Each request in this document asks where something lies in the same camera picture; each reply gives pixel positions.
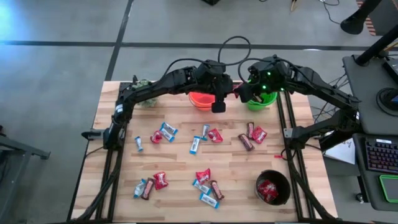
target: white paper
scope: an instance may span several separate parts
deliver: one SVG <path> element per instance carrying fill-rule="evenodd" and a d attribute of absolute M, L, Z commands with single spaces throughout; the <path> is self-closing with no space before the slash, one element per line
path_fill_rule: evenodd
<path fill-rule="evenodd" d="M 344 141 L 326 151 L 325 156 L 339 161 L 355 164 L 355 145 L 353 139 Z"/>

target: gray floor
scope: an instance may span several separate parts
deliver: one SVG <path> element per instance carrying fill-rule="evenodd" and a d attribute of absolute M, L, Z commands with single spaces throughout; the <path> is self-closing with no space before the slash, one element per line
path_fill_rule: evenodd
<path fill-rule="evenodd" d="M 135 0 L 123 41 L 219 44 L 244 35 L 254 44 L 369 46 L 378 39 L 366 29 L 358 36 L 344 33 L 317 0 L 299 1 L 291 14 L 290 2 L 221 0 L 210 7 L 199 0 Z M 0 40 L 115 42 L 126 6 L 127 0 L 2 1 Z M 332 18 L 341 21 L 358 7 L 355 0 L 346 0 L 329 8 Z M 112 52 L 113 47 L 0 44 L 0 124 L 10 138 L 52 152 L 48 161 L 31 160 L 9 223 L 66 219 L 87 144 L 80 133 L 92 125 Z M 177 58 L 215 59 L 216 54 L 216 49 L 123 47 L 112 80 L 131 80 L 133 75 L 156 80 Z M 245 54 L 243 49 L 227 49 L 222 59 L 234 62 Z M 253 57 L 273 54 L 312 67 L 329 82 L 344 73 L 342 57 L 360 52 L 252 51 Z M 197 63 L 180 62 L 174 68 L 187 65 Z M 238 79 L 236 67 L 227 72 Z M 323 105 L 315 97 L 310 102 Z M 398 220 L 398 213 L 356 203 L 356 178 L 337 176 L 330 172 L 333 166 L 326 165 L 340 218 Z"/>

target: wooden table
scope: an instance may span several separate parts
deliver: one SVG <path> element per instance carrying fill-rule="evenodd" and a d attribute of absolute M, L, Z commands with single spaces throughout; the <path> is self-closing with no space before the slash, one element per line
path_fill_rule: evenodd
<path fill-rule="evenodd" d="M 93 128 L 109 127 L 119 82 L 104 82 Z M 313 123 L 308 98 L 292 95 L 298 126 Z M 274 158 L 284 148 L 277 104 L 261 112 L 252 112 L 239 99 L 229 95 L 225 113 L 213 114 L 197 110 L 187 95 L 163 95 L 155 108 L 134 107 L 128 126 L 123 164 L 118 186 L 114 222 L 287 222 L 296 221 L 294 198 L 291 194 L 285 205 L 271 206 L 254 194 L 255 181 L 263 170 L 274 169 L 290 181 L 287 163 Z M 284 108 L 288 119 L 287 108 Z M 152 144 L 149 136 L 160 128 L 163 121 L 178 128 L 175 141 Z M 267 132 L 266 140 L 256 149 L 246 152 L 238 135 L 246 132 L 246 123 L 253 121 Z M 219 129 L 224 141 L 214 144 L 201 141 L 198 154 L 189 153 L 193 136 L 200 135 L 204 124 Z M 144 152 L 138 153 L 134 138 L 142 138 Z M 102 146 L 92 141 L 88 152 Z M 303 150 L 310 188 L 321 204 L 336 216 L 335 203 L 320 151 L 307 147 Z M 80 179 L 72 218 L 81 215 L 98 193 L 103 175 L 106 151 L 101 150 L 86 158 Z M 200 191 L 192 182 L 196 171 L 211 169 L 211 178 L 219 183 L 225 199 L 219 209 L 199 201 Z M 165 171 L 169 186 L 153 191 L 150 200 L 133 199 L 134 188 L 143 178 Z M 303 193 L 300 198 L 307 214 Z M 108 202 L 104 203 L 106 214 Z"/>

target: red candy wrapper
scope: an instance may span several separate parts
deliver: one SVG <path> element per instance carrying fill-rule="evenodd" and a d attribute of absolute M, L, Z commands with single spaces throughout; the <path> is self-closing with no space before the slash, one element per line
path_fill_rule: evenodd
<path fill-rule="evenodd" d="M 150 137 L 150 140 L 155 143 L 159 144 L 160 140 L 162 139 L 162 133 L 160 131 L 155 131 L 154 135 Z"/>
<path fill-rule="evenodd" d="M 224 141 L 223 137 L 221 137 L 220 133 L 218 132 L 218 130 L 216 128 L 211 130 L 211 131 L 209 131 L 207 133 L 207 135 L 209 135 L 209 138 L 213 142 L 223 142 Z"/>
<path fill-rule="evenodd" d="M 278 196 L 278 191 L 274 183 L 269 180 L 265 180 L 257 188 L 261 197 L 265 202 L 271 202 Z"/>
<path fill-rule="evenodd" d="M 164 187 L 167 187 L 169 183 L 166 181 L 166 173 L 165 172 L 158 172 L 154 175 L 155 177 L 155 189 L 160 190 Z"/>
<path fill-rule="evenodd" d="M 210 169 L 203 172 L 197 172 L 197 180 L 200 185 L 203 185 L 207 180 L 210 180 Z"/>
<path fill-rule="evenodd" d="M 253 140 L 256 141 L 258 144 L 261 144 L 263 140 L 266 138 L 266 136 L 267 133 L 262 128 L 260 128 L 260 126 L 254 128 Z"/>

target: white candy wrapper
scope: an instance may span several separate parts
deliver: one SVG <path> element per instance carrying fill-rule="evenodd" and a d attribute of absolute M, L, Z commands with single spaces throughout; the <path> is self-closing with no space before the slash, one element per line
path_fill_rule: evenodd
<path fill-rule="evenodd" d="M 208 125 L 208 124 L 203 125 L 203 132 L 201 133 L 200 139 L 207 141 L 206 136 L 207 136 L 207 132 L 209 132 L 209 129 L 210 129 L 210 125 Z"/>
<path fill-rule="evenodd" d="M 200 195 L 199 200 L 201 200 L 202 202 L 207 203 L 208 205 L 212 206 L 213 208 L 217 209 L 218 206 L 220 205 L 219 202 L 216 201 L 216 199 L 211 198 L 210 196 L 205 195 L 205 193 L 202 193 Z"/>
<path fill-rule="evenodd" d="M 166 131 L 172 135 L 175 135 L 178 132 L 177 128 L 173 128 L 171 125 L 167 124 L 166 122 L 162 123 L 160 130 L 163 128 L 166 129 Z"/>
<path fill-rule="evenodd" d="M 173 142 L 174 141 L 174 136 L 171 135 L 165 128 L 162 128 L 159 131 L 162 133 L 164 138 L 166 138 L 169 142 Z"/>
<path fill-rule="evenodd" d="M 198 150 L 199 142 L 200 142 L 200 137 L 199 136 L 194 136 L 191 149 L 189 150 L 190 154 L 196 155 L 197 150 Z"/>
<path fill-rule="evenodd" d="M 139 198 L 142 195 L 146 183 L 146 180 L 141 179 L 141 182 L 136 186 L 136 189 L 134 190 L 134 198 Z"/>
<path fill-rule="evenodd" d="M 192 185 L 201 190 L 206 195 L 209 195 L 211 193 L 211 189 L 209 187 L 199 184 L 199 181 L 196 179 L 193 181 Z"/>
<path fill-rule="evenodd" d="M 136 137 L 134 140 L 136 140 L 137 151 L 138 151 L 138 152 L 142 152 L 142 151 L 144 150 L 144 148 L 142 147 L 141 137 L 138 136 L 138 137 Z"/>

